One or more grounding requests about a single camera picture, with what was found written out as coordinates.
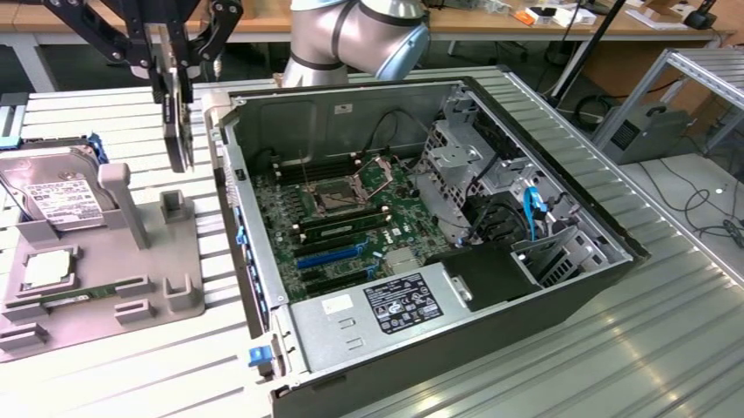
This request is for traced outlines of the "black Nvidia graphics card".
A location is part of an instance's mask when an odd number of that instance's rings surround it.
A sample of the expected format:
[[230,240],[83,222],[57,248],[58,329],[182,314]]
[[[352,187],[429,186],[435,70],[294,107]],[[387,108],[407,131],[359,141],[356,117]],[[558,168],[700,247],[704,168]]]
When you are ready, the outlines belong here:
[[154,99],[162,109],[164,139],[172,169],[174,172],[184,173],[194,165],[189,38],[185,26],[178,21],[157,24],[157,29],[161,56],[153,58],[149,75]]

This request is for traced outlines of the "grey aluminium stand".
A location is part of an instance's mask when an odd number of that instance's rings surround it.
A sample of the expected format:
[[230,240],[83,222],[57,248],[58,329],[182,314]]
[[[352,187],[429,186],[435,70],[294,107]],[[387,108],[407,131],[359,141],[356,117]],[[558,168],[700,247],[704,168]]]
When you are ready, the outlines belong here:
[[0,138],[21,136],[29,100],[26,92],[0,95]]

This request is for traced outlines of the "blue disk caddy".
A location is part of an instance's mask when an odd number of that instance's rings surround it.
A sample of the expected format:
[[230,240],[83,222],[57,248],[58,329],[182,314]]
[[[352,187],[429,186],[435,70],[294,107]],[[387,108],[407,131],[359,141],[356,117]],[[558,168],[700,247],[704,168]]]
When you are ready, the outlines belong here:
[[27,151],[62,146],[81,146],[91,151],[101,164],[107,164],[110,159],[106,155],[103,142],[97,133],[65,138],[21,138],[19,136],[0,137],[0,152]]

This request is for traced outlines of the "black RAM slot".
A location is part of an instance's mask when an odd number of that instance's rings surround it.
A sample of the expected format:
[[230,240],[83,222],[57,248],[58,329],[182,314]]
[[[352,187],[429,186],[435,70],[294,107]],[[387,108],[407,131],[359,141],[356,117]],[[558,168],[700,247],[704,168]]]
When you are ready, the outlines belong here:
[[387,214],[391,211],[389,207],[381,206],[375,208],[368,208],[361,211],[348,212],[342,214],[337,214],[324,219],[312,219],[305,221],[298,221],[296,224],[292,225],[293,229],[309,229],[314,227],[321,227],[326,225],[332,225],[340,222],[352,221],[363,218],[368,218],[372,216],[377,216],[381,214]]
[[326,179],[340,178],[355,174],[355,165],[301,165],[288,166],[274,172],[276,180],[281,185],[297,185],[305,182],[316,182]]
[[[357,165],[352,158],[332,158],[324,160],[312,160],[305,162],[308,175],[328,175],[330,177],[338,177],[356,172]],[[302,175],[301,163],[293,165],[281,165],[278,171],[284,176]]]

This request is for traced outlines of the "silver hard disk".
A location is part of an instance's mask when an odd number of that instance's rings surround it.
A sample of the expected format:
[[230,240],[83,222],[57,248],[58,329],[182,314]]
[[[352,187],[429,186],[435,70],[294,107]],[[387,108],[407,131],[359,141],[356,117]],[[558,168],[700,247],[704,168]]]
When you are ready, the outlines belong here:
[[27,148],[0,153],[0,185],[27,220],[61,231],[103,225],[118,208],[98,182],[101,160],[91,145]]

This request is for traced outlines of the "metal socket cover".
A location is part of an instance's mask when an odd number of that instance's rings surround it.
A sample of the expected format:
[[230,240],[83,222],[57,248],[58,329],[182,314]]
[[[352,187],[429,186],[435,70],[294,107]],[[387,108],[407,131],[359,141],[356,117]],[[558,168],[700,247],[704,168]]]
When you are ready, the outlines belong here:
[[373,157],[363,164],[352,176],[355,196],[360,203],[367,203],[392,185],[395,174],[391,161],[383,157]]

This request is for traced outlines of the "CPU socket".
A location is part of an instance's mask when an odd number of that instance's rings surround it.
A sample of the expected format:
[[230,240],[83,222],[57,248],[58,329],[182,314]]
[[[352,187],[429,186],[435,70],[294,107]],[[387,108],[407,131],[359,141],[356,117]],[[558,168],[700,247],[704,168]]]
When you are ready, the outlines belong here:
[[356,176],[326,179],[310,184],[309,194],[316,211],[324,216],[360,209],[369,201],[369,193]]

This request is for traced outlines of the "blue expansion card retainer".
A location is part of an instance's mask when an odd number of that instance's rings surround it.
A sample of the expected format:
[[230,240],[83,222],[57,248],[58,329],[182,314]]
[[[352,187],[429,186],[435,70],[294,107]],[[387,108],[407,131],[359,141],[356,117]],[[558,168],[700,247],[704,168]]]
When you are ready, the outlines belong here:
[[248,270],[248,281],[250,283],[253,300],[257,309],[257,316],[264,330],[268,331],[270,327],[269,308],[266,306],[265,292],[264,292],[264,288],[260,280],[260,274],[256,266],[256,255],[253,252],[250,238],[248,236],[248,226],[246,226],[245,217],[240,206],[233,207],[233,213],[234,213],[236,225],[238,228],[236,234],[236,242],[245,259],[246,270]]

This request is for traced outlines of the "long wooden desk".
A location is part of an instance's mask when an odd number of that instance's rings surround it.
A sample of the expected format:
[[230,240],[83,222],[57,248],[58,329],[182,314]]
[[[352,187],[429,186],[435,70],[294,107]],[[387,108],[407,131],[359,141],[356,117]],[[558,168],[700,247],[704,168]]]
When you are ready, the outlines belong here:
[[[277,43],[292,38],[290,0],[256,0],[249,19],[238,22],[232,43]],[[627,13],[610,25],[606,41],[706,41],[711,46],[739,31],[718,23],[711,30],[655,30]],[[436,41],[555,41],[564,28],[556,24],[529,26],[515,17],[484,11],[444,9],[432,12],[431,34]],[[86,40],[42,5],[0,3],[0,46],[14,49],[37,92],[59,89],[41,47],[85,44]]]

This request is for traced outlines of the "green RAM stick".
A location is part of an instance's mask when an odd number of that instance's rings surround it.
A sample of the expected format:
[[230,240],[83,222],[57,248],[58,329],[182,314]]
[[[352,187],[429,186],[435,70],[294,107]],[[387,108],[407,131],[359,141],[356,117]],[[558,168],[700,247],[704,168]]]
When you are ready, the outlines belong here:
[[305,226],[301,231],[301,242],[316,243],[356,233],[379,229],[391,223],[392,216],[387,213],[369,215],[356,219],[338,220],[320,226]]
[[39,294],[17,300],[9,300],[5,305],[9,308],[21,307],[34,303],[41,303],[43,306],[49,307],[63,306],[81,301],[117,296],[118,293],[115,288],[117,286],[114,284],[109,284],[98,287],[79,288],[61,293]]

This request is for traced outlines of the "long black expansion slot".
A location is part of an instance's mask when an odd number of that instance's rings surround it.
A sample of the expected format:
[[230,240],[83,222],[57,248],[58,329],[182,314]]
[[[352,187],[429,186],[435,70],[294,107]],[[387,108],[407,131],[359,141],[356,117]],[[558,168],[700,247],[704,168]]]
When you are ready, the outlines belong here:
[[341,237],[336,239],[329,239],[322,242],[316,242],[310,244],[301,245],[293,250],[293,256],[296,258],[310,256],[312,254],[324,253],[336,250],[342,247],[349,247],[356,244],[353,237]]
[[361,270],[333,279],[309,283],[305,286],[306,293],[308,295],[317,295],[328,293],[342,287],[356,286],[357,284],[364,283],[368,279],[371,279],[372,276],[373,275],[368,270]]

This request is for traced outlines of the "green motherboard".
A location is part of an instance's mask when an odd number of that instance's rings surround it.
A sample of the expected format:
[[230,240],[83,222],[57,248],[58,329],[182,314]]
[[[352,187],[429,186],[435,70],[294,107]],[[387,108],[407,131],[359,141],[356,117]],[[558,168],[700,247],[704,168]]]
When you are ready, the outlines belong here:
[[[363,164],[376,156],[385,157],[392,163],[395,174],[392,185],[380,195],[372,198],[365,207],[352,211],[337,212],[328,216],[317,213],[313,198],[305,190],[304,183],[297,185],[281,185],[278,183],[274,172],[278,171],[281,165],[274,165],[268,172],[257,174],[252,178],[256,200],[264,215],[280,277],[289,299],[293,302],[300,302],[326,294],[308,295],[305,286],[309,283],[322,281],[304,282],[301,280],[302,273],[309,270],[322,269],[328,274],[326,280],[361,270],[368,270],[372,274],[372,278],[365,281],[368,282],[395,275],[384,259],[388,252],[403,247],[411,247],[424,264],[431,256],[451,250],[453,247],[443,228],[435,221],[435,215],[427,209],[425,202],[420,197],[420,190],[408,178],[413,171],[405,163],[391,155],[377,154],[365,157],[353,155],[351,158],[357,165],[357,171]],[[300,258],[293,256],[292,252],[294,249],[301,245],[310,244],[301,242],[302,229],[293,229],[293,224],[298,221],[324,219],[337,214],[381,206],[387,206],[391,209],[387,213],[392,216],[391,223],[368,232],[344,236],[355,238],[356,244],[353,246]],[[313,268],[297,268],[300,260],[353,247],[364,249],[359,257]]]

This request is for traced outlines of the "blue expansion slot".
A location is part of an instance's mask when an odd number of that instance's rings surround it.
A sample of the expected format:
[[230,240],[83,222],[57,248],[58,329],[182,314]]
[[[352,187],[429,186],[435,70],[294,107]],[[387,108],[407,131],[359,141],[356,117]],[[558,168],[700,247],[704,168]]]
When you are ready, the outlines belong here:
[[329,263],[337,262],[340,260],[348,260],[355,257],[359,257],[364,249],[361,247],[347,248],[345,250],[340,250],[332,253],[325,253],[321,255],[314,255],[302,259],[297,262],[298,269],[313,268],[316,266],[324,266]]

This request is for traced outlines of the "silver CPU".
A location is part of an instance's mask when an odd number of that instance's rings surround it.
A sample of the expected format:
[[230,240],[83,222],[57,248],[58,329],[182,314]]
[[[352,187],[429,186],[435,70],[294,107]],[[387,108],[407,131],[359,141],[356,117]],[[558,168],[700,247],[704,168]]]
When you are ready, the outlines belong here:
[[73,255],[66,250],[39,253],[29,258],[23,290],[63,283],[71,274]]

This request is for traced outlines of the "grey parts rack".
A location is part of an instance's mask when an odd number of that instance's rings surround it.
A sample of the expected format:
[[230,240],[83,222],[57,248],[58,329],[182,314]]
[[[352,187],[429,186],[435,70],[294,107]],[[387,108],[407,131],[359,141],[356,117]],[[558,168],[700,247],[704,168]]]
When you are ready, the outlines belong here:
[[[93,340],[185,320],[205,311],[193,200],[180,190],[135,203],[130,168],[101,166],[98,182],[118,208],[103,225],[61,232],[46,220],[19,225],[19,244],[0,298],[0,362],[18,361]],[[66,250],[71,274],[57,285],[23,290],[29,258]],[[5,303],[39,294],[114,284],[118,295],[49,307]]]

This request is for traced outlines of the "silver metal drive cage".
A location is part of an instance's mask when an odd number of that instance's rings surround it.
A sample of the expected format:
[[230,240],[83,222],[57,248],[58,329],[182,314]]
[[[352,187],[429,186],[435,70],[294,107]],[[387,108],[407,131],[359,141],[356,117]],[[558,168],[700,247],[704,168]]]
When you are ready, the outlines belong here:
[[523,157],[507,156],[513,145],[475,92],[455,88],[433,122],[415,173],[408,176],[448,233],[464,233],[471,227],[463,213],[467,199],[503,192],[513,184],[525,167]]

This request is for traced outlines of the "silver chipset heat sink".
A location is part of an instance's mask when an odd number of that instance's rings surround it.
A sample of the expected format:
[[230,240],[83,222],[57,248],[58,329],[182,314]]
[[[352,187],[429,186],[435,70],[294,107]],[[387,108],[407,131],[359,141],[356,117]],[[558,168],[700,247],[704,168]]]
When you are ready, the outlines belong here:
[[421,260],[411,247],[403,247],[385,254],[385,263],[395,274],[416,270],[423,266]]

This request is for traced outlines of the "white and black box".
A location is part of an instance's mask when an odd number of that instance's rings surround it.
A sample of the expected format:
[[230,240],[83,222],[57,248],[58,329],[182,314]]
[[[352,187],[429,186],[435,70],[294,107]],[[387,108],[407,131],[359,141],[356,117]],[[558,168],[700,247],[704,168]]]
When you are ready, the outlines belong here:
[[596,14],[584,8],[563,7],[529,7],[524,9],[528,16],[534,18],[535,24],[558,24],[567,28],[572,25],[594,25]]

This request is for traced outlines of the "black tripod pole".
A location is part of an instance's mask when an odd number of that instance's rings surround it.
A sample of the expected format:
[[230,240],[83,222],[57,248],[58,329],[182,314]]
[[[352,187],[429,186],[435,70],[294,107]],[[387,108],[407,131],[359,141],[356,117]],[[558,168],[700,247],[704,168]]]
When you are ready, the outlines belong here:
[[616,16],[619,15],[624,5],[626,5],[627,0],[616,0],[615,4],[612,6],[612,8],[610,9],[608,14],[606,15],[604,21],[600,24],[595,35],[592,36],[592,38],[587,41],[583,42],[580,44],[580,47],[578,49],[578,54],[576,56],[571,59],[570,64],[567,66],[566,71],[563,72],[562,76],[560,76],[560,80],[559,83],[556,85],[556,87],[552,89],[551,92],[551,96],[548,98],[548,103],[554,108],[558,108],[560,105],[560,102],[563,101],[564,97],[567,96],[567,93],[570,91],[570,87],[572,86],[580,72],[582,69],[588,61],[588,58],[592,54],[594,49],[598,47],[600,41],[603,40],[603,37],[612,25],[612,22],[616,18]]

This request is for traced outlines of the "silver power supply unit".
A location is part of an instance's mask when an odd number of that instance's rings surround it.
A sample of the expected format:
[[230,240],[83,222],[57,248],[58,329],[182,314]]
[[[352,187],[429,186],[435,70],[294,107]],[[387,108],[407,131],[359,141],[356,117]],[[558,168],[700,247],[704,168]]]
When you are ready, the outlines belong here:
[[471,289],[436,263],[292,305],[313,374],[351,368],[461,325]]

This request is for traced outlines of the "black plastic box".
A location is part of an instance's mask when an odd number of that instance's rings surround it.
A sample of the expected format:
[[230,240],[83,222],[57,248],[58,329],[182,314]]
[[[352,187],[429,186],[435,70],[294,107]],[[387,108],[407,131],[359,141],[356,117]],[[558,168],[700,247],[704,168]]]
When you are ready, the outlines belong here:
[[500,244],[464,247],[437,257],[448,275],[465,285],[471,296],[465,304],[473,312],[543,289],[528,278],[511,250]]

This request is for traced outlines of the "flat white cardboard sheet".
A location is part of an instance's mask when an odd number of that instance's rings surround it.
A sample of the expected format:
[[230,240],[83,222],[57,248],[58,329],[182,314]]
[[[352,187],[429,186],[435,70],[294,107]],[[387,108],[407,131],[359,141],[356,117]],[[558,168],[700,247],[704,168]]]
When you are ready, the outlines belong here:
[[682,16],[678,13],[660,15],[655,10],[627,10],[626,14],[654,30],[688,29],[688,26],[682,22]]

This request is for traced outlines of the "small brown cardboard box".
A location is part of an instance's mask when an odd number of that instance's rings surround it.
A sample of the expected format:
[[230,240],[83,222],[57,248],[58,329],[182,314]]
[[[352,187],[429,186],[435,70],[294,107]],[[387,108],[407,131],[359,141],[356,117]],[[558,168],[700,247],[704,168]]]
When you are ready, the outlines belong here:
[[654,21],[676,22],[682,18],[682,15],[674,9],[679,1],[680,0],[644,0],[640,12]]

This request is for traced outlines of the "silver disk bay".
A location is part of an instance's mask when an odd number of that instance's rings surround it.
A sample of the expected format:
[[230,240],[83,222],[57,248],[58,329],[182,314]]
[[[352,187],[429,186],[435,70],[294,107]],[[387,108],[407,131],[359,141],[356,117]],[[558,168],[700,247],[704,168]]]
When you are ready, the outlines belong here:
[[546,238],[516,242],[512,252],[529,280],[543,288],[612,265],[600,247],[576,226]]

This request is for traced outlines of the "dark grey control box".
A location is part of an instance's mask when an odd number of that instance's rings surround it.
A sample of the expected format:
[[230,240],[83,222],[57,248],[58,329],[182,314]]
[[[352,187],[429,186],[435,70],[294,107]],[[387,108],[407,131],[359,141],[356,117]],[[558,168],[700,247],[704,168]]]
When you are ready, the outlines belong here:
[[603,151],[618,165],[694,153],[698,145],[686,134],[694,119],[664,102],[635,106]]

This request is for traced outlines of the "black desk device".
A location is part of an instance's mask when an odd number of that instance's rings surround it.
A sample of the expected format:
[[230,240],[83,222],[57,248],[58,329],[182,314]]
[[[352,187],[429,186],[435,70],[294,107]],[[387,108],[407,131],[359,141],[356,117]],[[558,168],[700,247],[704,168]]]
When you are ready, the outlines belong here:
[[703,0],[700,6],[687,14],[683,24],[696,30],[711,29],[718,19],[711,12],[716,2],[718,0]]

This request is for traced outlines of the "black open PC case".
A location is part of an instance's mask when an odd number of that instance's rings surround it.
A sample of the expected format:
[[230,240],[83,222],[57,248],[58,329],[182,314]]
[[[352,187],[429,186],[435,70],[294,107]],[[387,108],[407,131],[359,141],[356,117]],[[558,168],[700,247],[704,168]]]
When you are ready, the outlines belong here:
[[[509,158],[525,167],[511,187],[467,199],[471,222],[464,233],[444,232],[453,245],[444,253],[496,243],[538,240],[576,226],[606,253],[612,265],[536,293],[480,311],[455,328],[376,360],[328,374],[313,374],[301,351],[292,305],[280,277],[252,178],[274,165],[371,155],[397,157],[415,173],[433,122],[453,89],[475,92],[481,108],[515,145]],[[216,91],[202,97],[212,147],[224,180],[224,216],[234,235],[233,207],[248,226],[256,266],[269,308],[269,330],[257,316],[248,270],[236,239],[240,290],[250,333],[265,338],[274,359],[256,367],[269,384],[277,418],[334,418],[403,392],[457,367],[535,336],[574,313],[648,258],[648,252],[604,209],[579,177],[559,161],[550,141],[566,139],[544,104],[509,80],[504,92],[489,91],[473,78],[348,84],[272,91]],[[525,271],[512,252],[519,266]]]

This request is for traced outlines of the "aluminium profile frame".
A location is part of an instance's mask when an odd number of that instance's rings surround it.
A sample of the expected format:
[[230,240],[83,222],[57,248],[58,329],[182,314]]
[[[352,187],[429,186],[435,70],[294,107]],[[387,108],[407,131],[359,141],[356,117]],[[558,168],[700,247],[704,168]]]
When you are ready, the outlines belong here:
[[620,109],[600,125],[594,139],[598,149],[604,150],[612,142],[632,108],[640,103],[670,66],[739,108],[741,118],[744,118],[744,46],[666,49],[623,101]]

